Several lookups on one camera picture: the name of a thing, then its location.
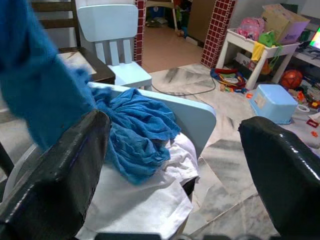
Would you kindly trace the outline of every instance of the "light blue chair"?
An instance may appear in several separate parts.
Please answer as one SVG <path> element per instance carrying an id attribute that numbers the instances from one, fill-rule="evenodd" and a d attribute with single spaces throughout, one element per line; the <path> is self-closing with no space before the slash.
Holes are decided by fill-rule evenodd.
<path id="1" fill-rule="evenodd" d="M 152 77 L 132 59 L 132 38 L 138 31 L 138 9 L 135 5 L 108 4 L 80 7 L 77 10 L 85 39 L 95 43 L 97 57 L 107 63 L 115 74 L 115 85 L 131 88 L 144 87 L 152 91 Z M 119 60 L 123 49 L 124 62 Z"/>

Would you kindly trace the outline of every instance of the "white shelf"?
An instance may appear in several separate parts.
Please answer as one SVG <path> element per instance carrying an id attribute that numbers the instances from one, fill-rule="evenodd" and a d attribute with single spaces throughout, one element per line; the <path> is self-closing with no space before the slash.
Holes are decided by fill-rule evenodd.
<path id="1" fill-rule="evenodd" d="M 293 54 L 297 59 L 300 59 L 306 63 L 312 64 L 318 68 L 320 68 L 320 60 L 319 59 L 313 59 L 313 57 L 308 56 L 306 54 L 303 54 L 302 52 L 295 52 Z"/>

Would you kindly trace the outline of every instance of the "cardboard box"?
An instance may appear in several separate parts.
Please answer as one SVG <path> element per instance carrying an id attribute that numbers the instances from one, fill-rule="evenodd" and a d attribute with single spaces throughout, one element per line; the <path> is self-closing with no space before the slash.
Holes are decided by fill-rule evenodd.
<path id="1" fill-rule="evenodd" d="M 282 45 L 293 44 L 304 31 L 309 19 L 285 9 L 281 4 L 263 6 L 265 32 L 274 31 L 275 40 Z"/>

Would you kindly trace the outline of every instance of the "computer monitor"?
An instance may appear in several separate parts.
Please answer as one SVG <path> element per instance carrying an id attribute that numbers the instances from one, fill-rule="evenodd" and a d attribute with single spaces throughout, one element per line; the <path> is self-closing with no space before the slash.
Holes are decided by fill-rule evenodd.
<path id="1" fill-rule="evenodd" d="M 316 48 L 317 50 L 320 51 L 320 27 L 318 28 L 318 30 L 314 34 L 309 46 Z"/>

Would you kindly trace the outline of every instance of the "floor tile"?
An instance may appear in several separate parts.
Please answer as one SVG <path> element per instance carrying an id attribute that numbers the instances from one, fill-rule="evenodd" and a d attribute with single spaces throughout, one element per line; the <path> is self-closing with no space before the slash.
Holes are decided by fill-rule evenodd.
<path id="1" fill-rule="evenodd" d="M 262 240 L 279 235 L 258 194 L 228 209 L 191 236 L 197 240 L 202 240 L 204 235 L 225 235 L 235 239 L 243 234 L 255 235 Z"/>
<path id="2" fill-rule="evenodd" d="M 200 180 L 195 185 L 192 202 L 198 209 L 189 215 L 185 234 L 192 234 L 232 208 L 237 201 L 227 192 L 208 164 L 199 159 Z"/>
<path id="3" fill-rule="evenodd" d="M 203 159 L 231 195 L 252 186 L 253 180 L 240 141 L 220 139 L 202 152 Z"/>
<path id="4" fill-rule="evenodd" d="M 247 234 L 259 236 L 263 240 L 269 239 L 270 236 L 278 235 L 258 194 L 252 195 L 243 201 L 242 210 L 243 223 Z"/>
<path id="5" fill-rule="evenodd" d="M 235 205 L 206 226 L 192 233 L 191 237 L 202 240 L 205 235 L 225 235 L 234 239 L 244 234 L 246 230 L 241 207 L 242 204 Z"/>

